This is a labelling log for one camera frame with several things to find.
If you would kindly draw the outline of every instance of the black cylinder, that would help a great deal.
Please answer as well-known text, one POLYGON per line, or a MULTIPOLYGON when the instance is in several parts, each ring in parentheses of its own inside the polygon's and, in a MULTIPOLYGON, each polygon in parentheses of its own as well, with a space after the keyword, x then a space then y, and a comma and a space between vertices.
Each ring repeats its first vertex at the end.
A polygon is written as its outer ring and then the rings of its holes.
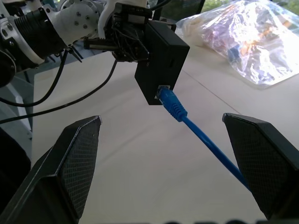
POLYGON ((45 59, 65 48, 43 8, 21 16, 14 22, 27 44, 40 58, 45 59))

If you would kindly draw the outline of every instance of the table surface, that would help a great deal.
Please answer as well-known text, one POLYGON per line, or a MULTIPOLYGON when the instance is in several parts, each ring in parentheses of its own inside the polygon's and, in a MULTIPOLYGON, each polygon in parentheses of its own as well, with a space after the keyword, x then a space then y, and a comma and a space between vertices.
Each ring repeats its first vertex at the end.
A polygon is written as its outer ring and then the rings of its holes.
MULTIPOLYGON (((103 53, 65 66, 41 111, 86 94, 107 77, 114 62, 103 53)), ((224 223, 264 219, 254 198, 203 143, 162 106, 149 106, 134 79, 135 63, 118 63, 110 82, 86 100, 38 116, 33 124, 32 162, 76 120, 100 115, 103 125, 96 169, 81 224, 167 221, 224 223)), ((35 79, 35 101, 57 69, 35 79)), ((245 84, 227 61, 206 48, 191 48, 174 92, 196 123, 235 163, 223 113, 271 122, 295 146, 299 138, 299 76, 266 90, 245 84)))

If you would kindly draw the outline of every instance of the plastic bag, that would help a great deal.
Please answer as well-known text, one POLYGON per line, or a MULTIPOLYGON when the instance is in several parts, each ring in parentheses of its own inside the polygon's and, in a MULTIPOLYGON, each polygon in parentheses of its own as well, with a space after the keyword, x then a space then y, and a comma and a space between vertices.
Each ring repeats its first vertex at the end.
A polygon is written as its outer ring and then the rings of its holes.
POLYGON ((188 43, 206 45, 259 87, 299 73, 299 16, 268 0, 238 0, 177 23, 188 43))

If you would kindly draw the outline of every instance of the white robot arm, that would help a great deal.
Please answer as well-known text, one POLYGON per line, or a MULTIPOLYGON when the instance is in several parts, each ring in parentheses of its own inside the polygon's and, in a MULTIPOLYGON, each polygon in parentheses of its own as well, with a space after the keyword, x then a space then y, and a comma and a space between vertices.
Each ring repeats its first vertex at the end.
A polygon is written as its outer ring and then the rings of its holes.
POLYGON ((176 26, 151 20, 147 0, 64 0, 19 18, 0 20, 0 87, 16 72, 35 68, 77 40, 84 48, 112 51, 118 62, 137 62, 135 79, 150 105, 159 105, 159 86, 173 89, 189 46, 176 26))

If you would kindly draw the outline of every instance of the blue ethernet cable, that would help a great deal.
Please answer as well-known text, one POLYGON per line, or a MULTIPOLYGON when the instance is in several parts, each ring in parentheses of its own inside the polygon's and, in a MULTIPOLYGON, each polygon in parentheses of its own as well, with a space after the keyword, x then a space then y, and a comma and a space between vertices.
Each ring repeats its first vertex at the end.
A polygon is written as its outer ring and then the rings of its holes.
POLYGON ((248 189, 248 185, 239 169, 229 160, 229 158, 200 130, 192 121, 187 118, 188 112, 182 106, 177 96, 167 87, 161 87, 157 93, 165 109, 178 121, 184 122, 199 139, 211 150, 216 158, 248 189))

